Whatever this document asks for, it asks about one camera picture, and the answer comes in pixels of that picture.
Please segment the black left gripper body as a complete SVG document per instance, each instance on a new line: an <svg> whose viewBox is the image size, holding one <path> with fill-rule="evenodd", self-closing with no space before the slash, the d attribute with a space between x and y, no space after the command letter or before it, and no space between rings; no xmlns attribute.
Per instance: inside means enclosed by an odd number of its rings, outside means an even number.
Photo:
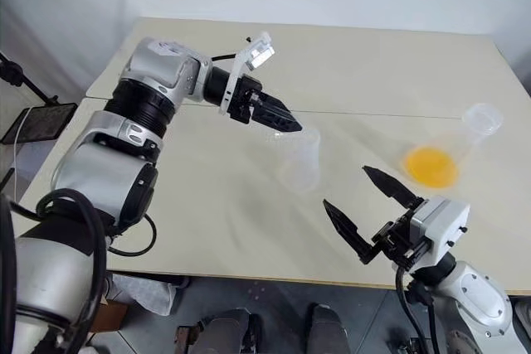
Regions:
<svg viewBox="0 0 531 354"><path fill-rule="evenodd" d="M249 75L237 79L227 112L231 119L242 124L249 124L256 107L261 106L262 84Z"/></svg>

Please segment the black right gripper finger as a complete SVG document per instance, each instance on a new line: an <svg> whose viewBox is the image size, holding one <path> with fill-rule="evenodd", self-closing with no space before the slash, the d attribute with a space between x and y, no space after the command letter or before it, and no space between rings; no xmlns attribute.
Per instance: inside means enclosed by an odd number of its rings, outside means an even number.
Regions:
<svg viewBox="0 0 531 354"><path fill-rule="evenodd" d="M363 264L369 264L379 250L358 233L358 227L339 208L326 199L323 199L323 205L337 233L356 252Z"/></svg>
<svg viewBox="0 0 531 354"><path fill-rule="evenodd" d="M363 166L373 185L386 197L394 199L406 209L417 209L424 199L415 195L395 177L375 167Z"/></svg>

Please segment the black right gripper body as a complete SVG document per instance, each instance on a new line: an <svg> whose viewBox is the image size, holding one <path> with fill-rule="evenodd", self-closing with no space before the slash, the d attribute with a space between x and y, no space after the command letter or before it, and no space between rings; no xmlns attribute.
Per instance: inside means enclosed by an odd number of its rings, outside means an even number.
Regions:
<svg viewBox="0 0 531 354"><path fill-rule="evenodd" d="M416 200L405 214L387 222L373 237L372 256L383 253L397 266L412 268L428 251L428 239L421 227L413 222L413 216L426 200Z"/></svg>

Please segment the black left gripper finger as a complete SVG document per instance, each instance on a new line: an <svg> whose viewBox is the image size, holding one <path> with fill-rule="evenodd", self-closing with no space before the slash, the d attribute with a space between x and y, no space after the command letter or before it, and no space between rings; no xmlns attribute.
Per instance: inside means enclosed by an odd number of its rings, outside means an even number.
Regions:
<svg viewBox="0 0 531 354"><path fill-rule="evenodd" d="M256 101L256 122L274 130L302 130L294 115L277 98L259 93Z"/></svg>
<svg viewBox="0 0 531 354"><path fill-rule="evenodd" d="M296 131L296 118L288 109L270 104L258 104L254 107L251 119L281 133Z"/></svg>

